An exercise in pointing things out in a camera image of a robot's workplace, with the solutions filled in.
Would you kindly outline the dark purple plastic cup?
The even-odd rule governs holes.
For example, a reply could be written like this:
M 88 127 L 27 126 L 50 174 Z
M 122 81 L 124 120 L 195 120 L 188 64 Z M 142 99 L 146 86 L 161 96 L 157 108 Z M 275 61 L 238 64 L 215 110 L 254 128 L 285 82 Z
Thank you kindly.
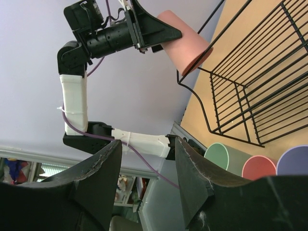
M 276 166 L 276 175 L 308 175 L 308 146 L 292 147 L 282 154 Z

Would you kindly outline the pink plastic cup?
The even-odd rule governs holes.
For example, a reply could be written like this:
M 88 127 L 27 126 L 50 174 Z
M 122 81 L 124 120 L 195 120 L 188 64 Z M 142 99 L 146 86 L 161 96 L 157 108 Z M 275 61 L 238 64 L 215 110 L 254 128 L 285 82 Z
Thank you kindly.
M 160 13 L 157 18 L 182 33 L 182 38 L 161 44 L 177 70 L 182 76 L 190 73 L 190 68 L 195 70 L 197 67 L 193 64 L 209 47 L 209 42 L 170 10 Z

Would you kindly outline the red plastic cup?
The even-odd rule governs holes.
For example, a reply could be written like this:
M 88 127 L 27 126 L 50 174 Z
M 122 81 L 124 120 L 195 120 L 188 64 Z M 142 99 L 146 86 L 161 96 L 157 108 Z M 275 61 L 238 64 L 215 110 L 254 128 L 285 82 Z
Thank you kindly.
M 262 177 L 276 175 L 277 160 L 272 158 L 255 155 L 250 157 L 242 168 L 242 178 L 257 180 Z

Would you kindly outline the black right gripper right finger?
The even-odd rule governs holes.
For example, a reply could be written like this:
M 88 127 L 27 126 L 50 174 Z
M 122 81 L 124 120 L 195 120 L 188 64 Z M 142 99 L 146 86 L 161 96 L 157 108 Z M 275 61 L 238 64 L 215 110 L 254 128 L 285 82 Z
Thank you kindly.
M 308 178 L 247 180 L 175 139 L 175 163 L 185 228 L 190 231 L 305 231 Z

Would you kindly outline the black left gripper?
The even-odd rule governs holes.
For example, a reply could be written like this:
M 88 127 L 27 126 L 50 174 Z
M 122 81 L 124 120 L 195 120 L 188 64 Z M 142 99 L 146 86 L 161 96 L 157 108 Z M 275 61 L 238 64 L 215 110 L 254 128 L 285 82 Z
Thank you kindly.
M 182 38 L 179 29 L 149 14 L 137 0 L 132 0 L 131 6 L 132 10 L 125 12 L 125 21 L 102 30 L 98 30 L 103 27 L 102 16 L 92 14 L 92 27 L 95 31 L 92 37 L 93 58 L 101 58 L 133 46 L 128 19 L 135 21 L 133 25 L 137 30 L 137 48 L 141 51 L 151 48 L 152 52 L 160 52 L 163 50 L 162 43 Z

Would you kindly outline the green plastic cup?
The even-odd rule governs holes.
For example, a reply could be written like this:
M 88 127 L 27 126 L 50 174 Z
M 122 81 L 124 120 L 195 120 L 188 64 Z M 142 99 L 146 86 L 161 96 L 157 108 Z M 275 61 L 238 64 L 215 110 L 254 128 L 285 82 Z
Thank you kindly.
M 250 154 L 218 142 L 210 145 L 204 154 L 204 158 L 207 160 L 240 177 L 243 167 L 250 157 L 252 157 Z

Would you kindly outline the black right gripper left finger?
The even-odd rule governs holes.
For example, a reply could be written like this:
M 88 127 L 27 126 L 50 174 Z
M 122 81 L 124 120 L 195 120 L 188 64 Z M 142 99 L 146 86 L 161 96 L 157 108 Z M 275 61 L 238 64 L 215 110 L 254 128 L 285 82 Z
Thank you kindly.
M 1 183 L 1 230 L 109 230 L 121 159 L 122 143 L 115 140 L 41 182 Z

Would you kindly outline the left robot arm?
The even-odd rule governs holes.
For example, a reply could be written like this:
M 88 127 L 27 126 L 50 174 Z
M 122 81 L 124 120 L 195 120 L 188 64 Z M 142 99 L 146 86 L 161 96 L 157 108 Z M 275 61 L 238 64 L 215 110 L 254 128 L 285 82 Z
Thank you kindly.
M 57 54 L 63 90 L 65 134 L 69 147 L 95 154 L 113 140 L 121 140 L 126 151 L 138 151 L 165 159 L 175 155 L 174 135 L 145 135 L 115 129 L 88 120 L 87 67 L 93 59 L 136 48 L 145 53 L 162 49 L 162 43 L 182 37 L 175 27 L 150 15 L 138 1 L 122 1 L 124 18 L 104 18 L 94 0 L 80 0 L 64 9 L 64 16 L 75 36 Z

